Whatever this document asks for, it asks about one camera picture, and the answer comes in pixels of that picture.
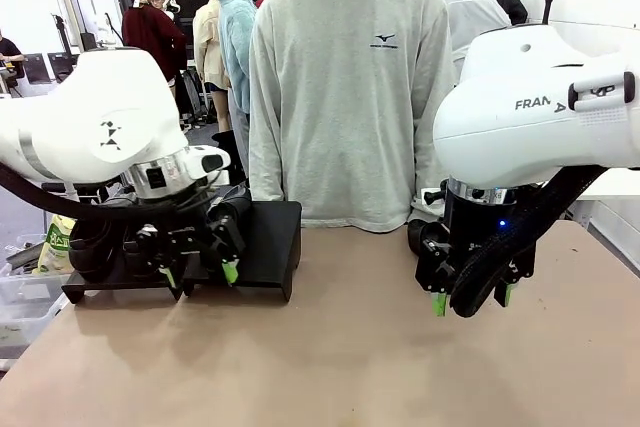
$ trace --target gray pants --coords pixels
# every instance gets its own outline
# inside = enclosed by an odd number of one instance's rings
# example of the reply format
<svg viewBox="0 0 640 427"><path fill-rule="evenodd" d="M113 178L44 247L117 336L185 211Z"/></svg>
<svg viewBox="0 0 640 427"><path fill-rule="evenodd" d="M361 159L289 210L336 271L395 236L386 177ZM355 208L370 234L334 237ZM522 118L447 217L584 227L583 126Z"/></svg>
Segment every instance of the gray pants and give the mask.
<svg viewBox="0 0 640 427"><path fill-rule="evenodd" d="M247 115L238 108L233 92L229 89L229 115L231 116L231 127L236 138L240 162L247 178L249 177L249 119Z"/></svg>

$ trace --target beige jacket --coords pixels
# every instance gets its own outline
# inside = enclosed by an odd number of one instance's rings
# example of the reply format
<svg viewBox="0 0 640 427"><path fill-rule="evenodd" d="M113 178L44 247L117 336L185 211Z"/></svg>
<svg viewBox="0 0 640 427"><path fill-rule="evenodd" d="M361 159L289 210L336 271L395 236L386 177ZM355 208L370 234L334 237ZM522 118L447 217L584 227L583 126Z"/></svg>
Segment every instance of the beige jacket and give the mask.
<svg viewBox="0 0 640 427"><path fill-rule="evenodd" d="M220 1L210 0L193 19L193 50L198 74L205 82L227 89L229 79L222 63L218 16Z"/></svg>

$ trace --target dark red sweater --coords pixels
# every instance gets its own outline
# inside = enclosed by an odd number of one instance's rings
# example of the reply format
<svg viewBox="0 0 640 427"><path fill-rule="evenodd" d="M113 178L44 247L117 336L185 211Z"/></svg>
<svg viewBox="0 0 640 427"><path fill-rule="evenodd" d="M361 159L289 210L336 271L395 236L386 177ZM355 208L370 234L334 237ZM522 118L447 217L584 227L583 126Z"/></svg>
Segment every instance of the dark red sweater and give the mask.
<svg viewBox="0 0 640 427"><path fill-rule="evenodd" d="M149 52L167 81L187 69L187 37L159 9L129 9L122 22L124 45Z"/></svg>

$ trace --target yellow green package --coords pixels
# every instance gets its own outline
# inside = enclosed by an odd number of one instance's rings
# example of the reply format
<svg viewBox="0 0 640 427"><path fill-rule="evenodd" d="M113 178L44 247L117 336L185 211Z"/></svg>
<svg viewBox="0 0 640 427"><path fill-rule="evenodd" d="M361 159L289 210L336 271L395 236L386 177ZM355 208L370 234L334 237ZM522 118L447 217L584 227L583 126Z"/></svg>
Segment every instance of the yellow green package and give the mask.
<svg viewBox="0 0 640 427"><path fill-rule="evenodd" d="M34 274L70 274L73 272L69 261L69 237L75 223L75 220L61 215L53 216L47 240L38 259L38 268L33 271Z"/></svg>

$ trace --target black stand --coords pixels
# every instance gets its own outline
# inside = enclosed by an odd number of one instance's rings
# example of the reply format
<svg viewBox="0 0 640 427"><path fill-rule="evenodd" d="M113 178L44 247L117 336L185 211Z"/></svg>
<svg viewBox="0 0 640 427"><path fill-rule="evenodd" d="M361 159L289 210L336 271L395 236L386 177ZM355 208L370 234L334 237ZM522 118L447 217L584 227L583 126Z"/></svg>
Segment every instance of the black stand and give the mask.
<svg viewBox="0 0 640 427"><path fill-rule="evenodd" d="M302 206L297 202L254 202L245 223L247 249L238 263L233 287L279 289L286 302L293 290L293 273L300 263ZM189 263L183 278L187 296L196 285L227 285L202 263Z"/></svg>
<svg viewBox="0 0 640 427"><path fill-rule="evenodd" d="M280 289L285 301L291 298L293 273L300 262L300 227L302 206L297 202L254 202L247 213L242 235L247 248L238 263L238 281L233 287ZM211 273L197 254L184 256L172 270L176 287L164 274L151 279L133 277L120 256L108 277L101 282L88 282L74 272L62 287L72 304L77 304L86 291L168 288L176 301L182 292L189 296L196 285L227 285L221 266Z"/></svg>

